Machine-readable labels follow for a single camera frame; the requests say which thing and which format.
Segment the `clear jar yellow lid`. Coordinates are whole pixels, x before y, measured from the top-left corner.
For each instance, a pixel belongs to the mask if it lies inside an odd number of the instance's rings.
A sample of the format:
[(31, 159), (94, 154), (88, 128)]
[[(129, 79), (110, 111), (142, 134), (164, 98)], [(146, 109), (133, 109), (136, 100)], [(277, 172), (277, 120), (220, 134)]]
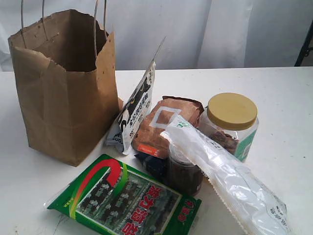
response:
[(220, 93), (210, 98), (200, 115), (199, 130), (244, 162), (258, 129), (257, 114), (257, 106), (248, 97)]

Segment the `dark blue small packet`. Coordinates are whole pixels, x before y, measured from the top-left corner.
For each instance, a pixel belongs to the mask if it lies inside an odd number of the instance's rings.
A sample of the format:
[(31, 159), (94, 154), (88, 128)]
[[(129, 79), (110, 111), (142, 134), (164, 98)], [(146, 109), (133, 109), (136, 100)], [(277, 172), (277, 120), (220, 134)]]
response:
[(153, 177), (164, 178), (166, 176), (167, 159), (160, 159), (142, 152), (137, 153), (135, 157)]

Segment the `black stand leg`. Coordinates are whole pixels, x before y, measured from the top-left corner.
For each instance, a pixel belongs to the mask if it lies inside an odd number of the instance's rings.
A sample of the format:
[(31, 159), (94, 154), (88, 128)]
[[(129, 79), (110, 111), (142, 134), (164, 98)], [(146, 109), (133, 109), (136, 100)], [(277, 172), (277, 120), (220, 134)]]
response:
[(296, 62), (294, 64), (295, 67), (301, 66), (304, 58), (309, 56), (310, 52), (313, 50), (313, 47), (310, 46), (312, 39), (313, 39), (313, 22), (311, 22), (311, 25), (309, 27), (309, 30), (308, 30), (308, 33), (306, 35), (303, 46), (302, 46), (302, 48), (299, 52), (299, 55), (296, 59)]

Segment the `dark filled plastic jar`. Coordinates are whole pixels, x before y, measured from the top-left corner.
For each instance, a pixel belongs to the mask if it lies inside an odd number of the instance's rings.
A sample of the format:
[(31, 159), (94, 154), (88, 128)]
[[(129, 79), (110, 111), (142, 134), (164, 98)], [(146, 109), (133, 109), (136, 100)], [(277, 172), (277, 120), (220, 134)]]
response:
[(171, 187), (194, 196), (201, 188), (203, 175), (197, 165), (193, 165), (176, 146), (170, 144), (167, 178)]

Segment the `brown paper bag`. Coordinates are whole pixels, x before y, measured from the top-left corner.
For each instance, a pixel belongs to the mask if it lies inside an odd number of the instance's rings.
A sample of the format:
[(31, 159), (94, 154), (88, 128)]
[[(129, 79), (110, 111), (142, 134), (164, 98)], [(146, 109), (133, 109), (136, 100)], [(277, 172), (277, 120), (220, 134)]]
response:
[(114, 34), (69, 9), (8, 38), (31, 148), (78, 166), (119, 113)]

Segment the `green seaweed package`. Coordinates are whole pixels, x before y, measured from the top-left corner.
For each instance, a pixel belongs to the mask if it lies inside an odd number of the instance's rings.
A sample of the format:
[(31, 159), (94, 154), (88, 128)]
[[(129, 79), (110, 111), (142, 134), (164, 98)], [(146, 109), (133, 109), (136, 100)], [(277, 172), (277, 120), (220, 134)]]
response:
[(102, 235), (186, 235), (200, 205), (200, 199), (103, 154), (46, 207)]

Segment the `clear white plastic package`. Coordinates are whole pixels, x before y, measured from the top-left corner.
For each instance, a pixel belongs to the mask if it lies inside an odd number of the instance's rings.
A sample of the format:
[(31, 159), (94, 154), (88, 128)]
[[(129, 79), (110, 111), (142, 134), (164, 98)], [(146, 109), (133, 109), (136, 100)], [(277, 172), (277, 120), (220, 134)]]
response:
[(286, 205), (250, 169), (177, 115), (161, 135), (198, 166), (248, 235), (290, 235)]

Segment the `brown paper food pouch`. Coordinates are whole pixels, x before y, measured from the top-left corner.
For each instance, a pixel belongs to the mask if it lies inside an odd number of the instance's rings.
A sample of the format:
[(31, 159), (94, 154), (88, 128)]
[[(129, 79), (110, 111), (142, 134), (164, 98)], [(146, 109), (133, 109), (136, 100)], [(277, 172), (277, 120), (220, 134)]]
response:
[(162, 100), (142, 121), (132, 141), (133, 149), (159, 159), (166, 159), (169, 142), (160, 133), (177, 115), (182, 116), (194, 127), (198, 127), (203, 111), (203, 105), (199, 101), (183, 97), (163, 96)]

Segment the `black white snack pouch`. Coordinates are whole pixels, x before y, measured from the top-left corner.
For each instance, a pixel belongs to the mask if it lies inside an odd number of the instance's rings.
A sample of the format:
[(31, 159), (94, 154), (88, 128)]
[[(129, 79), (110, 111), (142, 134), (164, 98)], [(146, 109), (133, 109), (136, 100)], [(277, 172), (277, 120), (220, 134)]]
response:
[(142, 79), (106, 134), (104, 144), (106, 146), (114, 146), (123, 155), (129, 153), (132, 141), (143, 119), (150, 110), (155, 82), (156, 57), (164, 41), (165, 39), (162, 39), (160, 42)]

